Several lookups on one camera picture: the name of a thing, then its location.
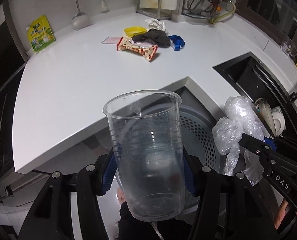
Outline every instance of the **white tissue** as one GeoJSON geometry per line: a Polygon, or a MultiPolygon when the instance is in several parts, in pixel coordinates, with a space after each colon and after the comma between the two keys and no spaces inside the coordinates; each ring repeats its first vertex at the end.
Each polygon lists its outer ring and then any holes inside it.
{"type": "Polygon", "coordinates": [[[158,21],[156,19],[147,19],[145,22],[148,24],[149,29],[156,29],[166,32],[166,24],[163,21],[158,21]]]}

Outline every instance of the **black cloth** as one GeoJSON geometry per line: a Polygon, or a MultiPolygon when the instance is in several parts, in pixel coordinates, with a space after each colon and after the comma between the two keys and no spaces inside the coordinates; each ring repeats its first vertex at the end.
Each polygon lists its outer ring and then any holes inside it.
{"type": "MultiPolygon", "coordinates": [[[[160,240],[152,225],[134,218],[124,202],[120,209],[119,240],[160,240]]],[[[157,229],[164,240],[186,240],[192,226],[172,218],[157,222],[157,229]]]]}
{"type": "Polygon", "coordinates": [[[151,29],[148,32],[132,37],[135,42],[148,42],[151,44],[157,44],[159,47],[169,47],[170,39],[167,37],[164,31],[151,29]]]}

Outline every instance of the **white plastic bag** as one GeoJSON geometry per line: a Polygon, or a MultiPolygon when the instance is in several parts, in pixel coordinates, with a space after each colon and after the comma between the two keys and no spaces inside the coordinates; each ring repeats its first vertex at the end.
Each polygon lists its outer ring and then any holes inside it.
{"type": "Polygon", "coordinates": [[[213,127],[212,133],[214,143],[219,154],[227,154],[228,150],[242,139],[244,132],[243,124],[230,118],[223,117],[219,119],[213,127]]]}
{"type": "Polygon", "coordinates": [[[154,18],[151,18],[151,19],[145,20],[145,22],[148,24],[149,29],[156,29],[156,30],[166,32],[166,24],[163,21],[158,21],[154,18]]]}
{"type": "MultiPolygon", "coordinates": [[[[238,142],[242,139],[243,132],[264,141],[263,125],[256,121],[251,100],[247,97],[229,97],[224,108],[228,118],[221,118],[213,127],[212,133],[218,152],[220,154],[228,153],[224,174],[233,176],[233,169],[240,153],[238,142]]],[[[244,150],[243,155],[246,164],[243,173],[250,183],[255,185],[261,180],[264,169],[259,163],[257,155],[248,150],[244,150]]]]}

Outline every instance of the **black sleeve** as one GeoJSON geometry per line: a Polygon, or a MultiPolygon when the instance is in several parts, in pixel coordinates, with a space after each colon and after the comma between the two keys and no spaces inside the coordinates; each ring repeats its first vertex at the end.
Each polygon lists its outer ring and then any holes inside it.
{"type": "Polygon", "coordinates": [[[126,202],[121,205],[120,215],[119,240],[160,240],[150,223],[139,221],[132,216],[126,202]]]}
{"type": "Polygon", "coordinates": [[[185,221],[172,218],[157,222],[157,229],[164,240],[187,240],[192,226],[185,221]]]}

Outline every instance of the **kitchen counter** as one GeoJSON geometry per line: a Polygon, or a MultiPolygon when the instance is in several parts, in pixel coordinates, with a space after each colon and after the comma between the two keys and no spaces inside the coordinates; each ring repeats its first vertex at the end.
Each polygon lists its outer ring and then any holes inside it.
{"type": "Polygon", "coordinates": [[[227,98],[239,94],[212,67],[249,51],[288,92],[297,83],[296,69],[285,72],[277,67],[262,49],[225,23],[166,21],[169,35],[180,35],[186,45],[180,52],[159,48],[152,62],[101,44],[108,36],[122,36],[127,27],[147,26],[145,19],[130,14],[98,22],[59,38],[30,58],[13,118],[15,171],[27,173],[107,126],[102,108],[123,93],[161,89],[190,77],[224,109],[227,98]]]}

